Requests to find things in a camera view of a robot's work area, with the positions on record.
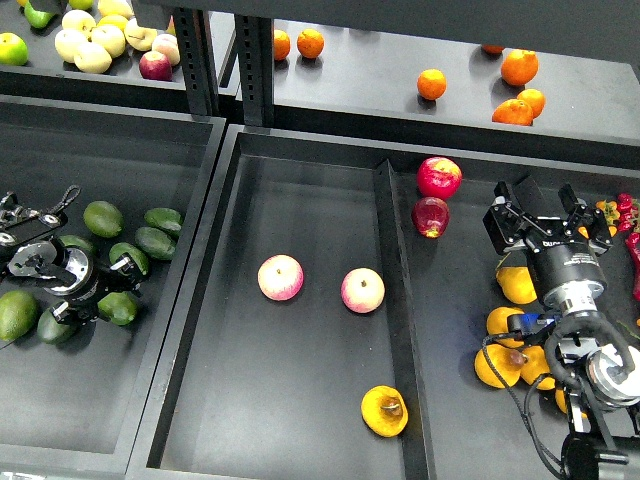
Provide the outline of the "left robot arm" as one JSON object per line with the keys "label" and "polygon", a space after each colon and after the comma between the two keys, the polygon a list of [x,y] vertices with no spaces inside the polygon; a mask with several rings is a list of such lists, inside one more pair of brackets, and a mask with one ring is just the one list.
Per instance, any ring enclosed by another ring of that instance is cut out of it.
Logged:
{"label": "left robot arm", "polygon": [[54,231],[64,226],[64,209],[80,193],[70,186],[48,209],[22,205],[8,192],[1,199],[1,276],[26,277],[60,302],[50,311],[57,323],[80,326],[100,317],[98,302],[114,292],[139,295],[147,279],[128,254],[109,266],[82,246],[66,246]]}

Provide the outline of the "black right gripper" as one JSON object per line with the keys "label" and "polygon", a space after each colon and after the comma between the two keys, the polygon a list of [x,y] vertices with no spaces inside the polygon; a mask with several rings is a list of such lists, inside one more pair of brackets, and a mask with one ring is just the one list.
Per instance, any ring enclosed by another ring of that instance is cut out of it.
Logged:
{"label": "black right gripper", "polygon": [[580,284],[600,296],[607,282],[593,250],[612,246],[604,212],[579,199],[569,184],[558,192],[567,214],[562,236],[568,240],[546,240],[537,220],[511,198],[508,186],[499,181],[494,201],[483,217],[483,224],[497,254],[526,249],[527,268],[539,300],[555,300],[561,287]]}

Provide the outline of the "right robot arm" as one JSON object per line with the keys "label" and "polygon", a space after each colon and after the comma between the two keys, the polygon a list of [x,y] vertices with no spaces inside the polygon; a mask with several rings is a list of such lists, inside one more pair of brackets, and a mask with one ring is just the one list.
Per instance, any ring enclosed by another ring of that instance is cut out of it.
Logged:
{"label": "right robot arm", "polygon": [[612,244],[604,212],[579,199],[570,185],[558,196],[564,217],[545,214],[534,180],[508,186],[499,182],[483,218],[494,249],[501,255],[523,251],[534,291],[544,312],[513,314],[503,333],[484,338],[481,354],[499,384],[507,384],[489,355],[506,339],[539,346],[548,371],[535,384],[551,378],[566,405],[569,433],[561,455],[541,443],[531,418],[531,399],[516,406],[545,467],[558,479],[636,479],[639,436],[616,436],[605,416],[627,411],[639,426],[639,351],[600,312],[596,299],[606,289],[598,258]]}

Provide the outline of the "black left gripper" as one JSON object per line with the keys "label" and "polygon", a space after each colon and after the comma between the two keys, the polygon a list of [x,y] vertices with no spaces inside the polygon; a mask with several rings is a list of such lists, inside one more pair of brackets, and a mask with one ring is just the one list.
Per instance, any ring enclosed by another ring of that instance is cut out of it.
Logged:
{"label": "black left gripper", "polygon": [[98,302],[109,293],[138,293],[145,275],[130,254],[109,267],[81,248],[64,247],[55,278],[63,284],[49,292],[61,301],[49,311],[58,324],[79,327],[100,318]]}

